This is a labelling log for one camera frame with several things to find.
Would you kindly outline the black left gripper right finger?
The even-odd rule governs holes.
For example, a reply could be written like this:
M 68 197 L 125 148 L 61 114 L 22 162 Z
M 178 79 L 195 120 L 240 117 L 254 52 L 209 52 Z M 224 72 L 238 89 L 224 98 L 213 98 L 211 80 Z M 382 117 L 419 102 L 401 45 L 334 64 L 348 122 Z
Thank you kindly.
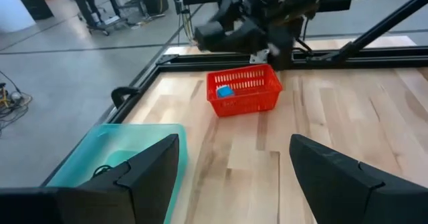
M 427 188 L 301 134 L 289 147 L 296 178 L 318 223 L 426 223 Z

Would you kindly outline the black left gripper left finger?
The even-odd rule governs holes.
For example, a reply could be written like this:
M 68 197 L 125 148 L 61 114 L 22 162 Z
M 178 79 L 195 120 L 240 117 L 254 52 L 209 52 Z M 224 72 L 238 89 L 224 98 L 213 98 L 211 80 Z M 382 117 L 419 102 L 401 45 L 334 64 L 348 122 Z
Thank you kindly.
M 2 223 L 163 223 L 179 165 L 170 134 L 78 187 L 1 189 Z

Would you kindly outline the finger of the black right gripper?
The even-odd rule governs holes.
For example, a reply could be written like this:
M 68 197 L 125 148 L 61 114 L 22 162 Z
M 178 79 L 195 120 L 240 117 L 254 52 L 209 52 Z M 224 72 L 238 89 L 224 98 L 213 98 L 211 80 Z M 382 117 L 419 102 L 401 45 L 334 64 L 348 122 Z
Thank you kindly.
M 256 53 L 267 48 L 265 31 L 251 19 L 245 19 L 230 37 L 234 52 Z
M 196 26 L 194 40 L 199 50 L 238 50 L 234 35 L 234 27 L 225 30 L 218 21 L 214 21 Z

